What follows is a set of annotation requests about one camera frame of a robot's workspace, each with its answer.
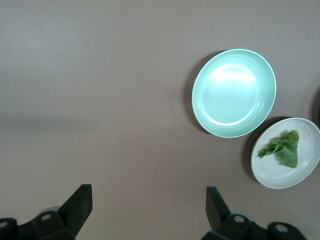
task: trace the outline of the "dish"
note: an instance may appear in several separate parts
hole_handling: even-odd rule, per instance
[[[299,143],[297,148],[298,164],[296,168],[279,165],[275,155],[258,157],[258,151],[264,148],[272,138],[285,132],[297,130]],[[320,159],[320,130],[310,120],[292,117],[278,121],[267,128],[257,139],[252,149],[251,168],[259,183],[271,189],[283,189],[300,183],[315,169]]]
[[[192,89],[192,108],[200,125],[222,138],[256,129],[269,115],[277,84],[270,64],[247,49],[224,51],[209,60]]]

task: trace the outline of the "plate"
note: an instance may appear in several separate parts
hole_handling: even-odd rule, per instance
[[[231,49],[213,57],[199,72],[192,109],[209,133],[236,138],[267,118],[276,91],[276,77],[267,60],[251,50]]]
[[[280,165],[274,154],[258,157],[258,151],[265,148],[271,139],[281,137],[285,132],[297,130],[299,142],[296,168]],[[271,189],[291,187],[304,180],[317,166],[320,159],[320,130],[310,120],[292,117],[276,122],[257,139],[252,149],[251,168],[259,183]]]

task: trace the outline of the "mint green plate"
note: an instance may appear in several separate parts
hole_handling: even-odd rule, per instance
[[[236,138],[267,118],[276,92],[276,77],[266,59],[251,50],[231,49],[213,57],[199,72],[192,108],[206,131]]]

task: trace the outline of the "plate rim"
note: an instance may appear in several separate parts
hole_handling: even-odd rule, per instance
[[[214,131],[211,131],[209,130],[205,124],[203,124],[203,122],[200,120],[200,117],[198,116],[197,112],[195,110],[195,97],[194,97],[194,92],[195,92],[195,87],[196,87],[196,84],[199,82],[199,76],[201,75],[201,73],[208,67],[208,65],[216,58],[218,58],[219,56],[221,55],[224,55],[226,53],[229,53],[229,52],[235,52],[235,51],[243,51],[243,52],[249,52],[249,53],[252,53],[254,55],[257,55],[259,58],[261,58],[269,67],[269,69],[271,70],[271,73],[272,73],[272,76],[273,76],[273,83],[274,83],[274,90],[272,91],[272,94],[273,94],[273,99],[272,99],[272,104],[270,106],[270,108],[268,109],[267,111],[267,114],[262,118],[262,120],[259,122],[259,124],[257,124],[256,126],[254,126],[253,128],[251,128],[249,131],[245,131],[241,134],[233,134],[231,136],[227,136],[226,134],[218,134]],[[217,55],[213,56],[210,60],[207,61],[207,63],[201,68],[201,70],[199,71],[199,73],[197,74],[196,78],[195,78],[195,81],[193,83],[193,87],[192,87],[192,92],[191,92],[191,106],[192,106],[192,110],[193,110],[193,114],[197,120],[197,122],[202,126],[202,128],[207,131],[208,133],[214,135],[214,136],[217,136],[217,137],[220,137],[220,138],[226,138],[226,139],[232,139],[232,138],[238,138],[238,137],[242,137],[244,135],[247,135],[249,133],[251,133],[252,131],[254,131],[255,129],[257,129],[266,119],[267,117],[269,116],[271,110],[273,109],[274,107],[274,104],[275,104],[275,101],[276,101],[276,96],[277,96],[277,79],[276,79],[276,75],[275,75],[275,72],[272,68],[272,66],[270,65],[270,63],[261,55],[259,54],[258,52],[255,52],[253,50],[250,50],[250,49],[246,49],[246,48],[234,48],[234,49],[229,49],[229,50],[225,50],[223,52],[220,52],[218,53]]]
[[[289,184],[287,186],[283,186],[283,187],[272,187],[272,186],[269,186],[263,182],[261,182],[257,177],[256,177],[256,174],[255,174],[255,171],[254,171],[254,168],[253,168],[253,155],[254,155],[254,149],[255,147],[257,146],[259,140],[263,137],[263,135],[271,128],[275,127],[276,125],[280,124],[280,123],[283,123],[283,122],[286,122],[288,120],[303,120],[309,124],[311,124],[312,126],[314,126],[314,128],[317,130],[317,133],[318,135],[320,136],[320,129],[319,127],[311,120],[307,119],[307,118],[303,118],[303,117],[287,117],[285,119],[282,119],[282,120],[279,120],[279,121],[276,121],[274,122],[273,124],[271,124],[270,126],[268,126],[260,135],[259,137],[256,139],[256,141],[254,142],[254,145],[251,149],[251,155],[250,155],[250,167],[251,167],[251,171],[253,173],[253,176],[254,178],[258,181],[258,183],[260,183],[261,185],[267,187],[267,188],[270,188],[270,189],[286,189],[286,188],[290,188],[294,185],[297,185],[298,183],[301,183],[303,180],[305,180],[314,170],[315,168],[317,167],[317,165],[319,164],[320,162],[320,156],[318,157],[317,161],[316,161],[316,164],[314,165],[314,167],[312,168],[312,170],[306,174],[304,177],[302,177],[299,181],[293,183],[293,184]]]

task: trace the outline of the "green vegetable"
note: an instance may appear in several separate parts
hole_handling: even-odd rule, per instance
[[[274,154],[280,165],[296,168],[298,164],[299,134],[296,130],[285,133],[281,138],[274,138],[266,148],[258,151],[258,156]]]

